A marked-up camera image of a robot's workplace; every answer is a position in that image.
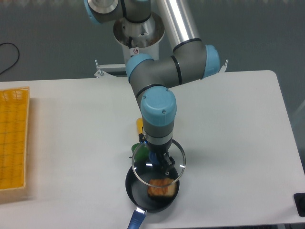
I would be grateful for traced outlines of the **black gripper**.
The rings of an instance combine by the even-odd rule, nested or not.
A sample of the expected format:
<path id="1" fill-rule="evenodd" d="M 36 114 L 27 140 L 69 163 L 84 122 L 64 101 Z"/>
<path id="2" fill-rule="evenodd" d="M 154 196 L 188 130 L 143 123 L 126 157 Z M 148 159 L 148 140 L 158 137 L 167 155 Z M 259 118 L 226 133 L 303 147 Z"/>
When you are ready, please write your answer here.
<path id="1" fill-rule="evenodd" d="M 168 150 L 172 144 L 172 133 L 161 138 L 156 138 L 143 133 L 139 141 L 145 143 L 149 149 L 149 159 L 153 165 L 160 166 L 161 171 L 169 173 L 175 166 L 175 160 L 169 156 Z"/>

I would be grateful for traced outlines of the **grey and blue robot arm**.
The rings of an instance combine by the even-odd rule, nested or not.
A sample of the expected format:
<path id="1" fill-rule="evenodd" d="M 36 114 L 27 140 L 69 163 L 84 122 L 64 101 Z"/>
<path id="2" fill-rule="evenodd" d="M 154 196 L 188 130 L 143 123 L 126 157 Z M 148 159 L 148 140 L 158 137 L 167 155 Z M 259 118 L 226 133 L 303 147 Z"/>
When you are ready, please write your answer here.
<path id="1" fill-rule="evenodd" d="M 168 150 L 177 112 L 171 88 L 218 73 L 217 50 L 203 44 L 185 0 L 157 1 L 158 14 L 148 0 L 86 0 L 84 6 L 95 23 L 114 22 L 116 40 L 128 49 L 125 71 L 152 164 L 171 170 Z"/>

